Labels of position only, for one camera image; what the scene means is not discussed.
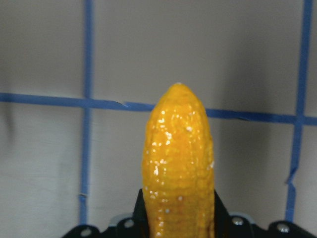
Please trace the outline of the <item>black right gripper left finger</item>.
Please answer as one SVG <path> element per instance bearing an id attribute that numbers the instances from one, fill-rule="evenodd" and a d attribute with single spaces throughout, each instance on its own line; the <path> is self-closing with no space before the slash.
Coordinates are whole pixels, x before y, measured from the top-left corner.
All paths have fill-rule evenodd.
<path id="1" fill-rule="evenodd" d="M 139 189 L 138 191 L 132 217 L 136 222 L 139 238 L 149 238 L 150 231 L 142 189 Z"/>

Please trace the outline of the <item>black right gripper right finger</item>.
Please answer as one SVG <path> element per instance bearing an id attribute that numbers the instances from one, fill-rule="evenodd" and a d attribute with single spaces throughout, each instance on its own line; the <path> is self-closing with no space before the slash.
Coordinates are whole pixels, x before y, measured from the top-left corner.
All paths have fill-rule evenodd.
<path id="1" fill-rule="evenodd" d="M 221 201 L 218 193 L 214 191 L 214 232 L 216 238 L 229 238 L 230 235 L 230 215 Z"/>

